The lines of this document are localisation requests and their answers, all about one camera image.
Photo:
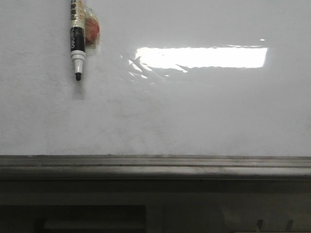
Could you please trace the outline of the white whiteboard with metal frame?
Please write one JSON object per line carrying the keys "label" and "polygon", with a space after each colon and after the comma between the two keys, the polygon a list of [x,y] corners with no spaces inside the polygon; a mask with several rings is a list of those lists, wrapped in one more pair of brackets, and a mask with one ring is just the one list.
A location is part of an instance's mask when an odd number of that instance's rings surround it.
{"label": "white whiteboard with metal frame", "polygon": [[76,81],[70,2],[0,3],[1,178],[310,178],[310,1],[86,5]]}

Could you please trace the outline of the black and white whiteboard marker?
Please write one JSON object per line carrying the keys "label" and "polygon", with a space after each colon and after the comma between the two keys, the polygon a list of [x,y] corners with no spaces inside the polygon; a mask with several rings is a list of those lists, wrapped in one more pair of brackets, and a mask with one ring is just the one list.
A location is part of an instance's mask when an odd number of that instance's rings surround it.
{"label": "black and white whiteboard marker", "polygon": [[86,59],[85,6],[83,0],[70,1],[70,57],[74,74],[80,81]]}

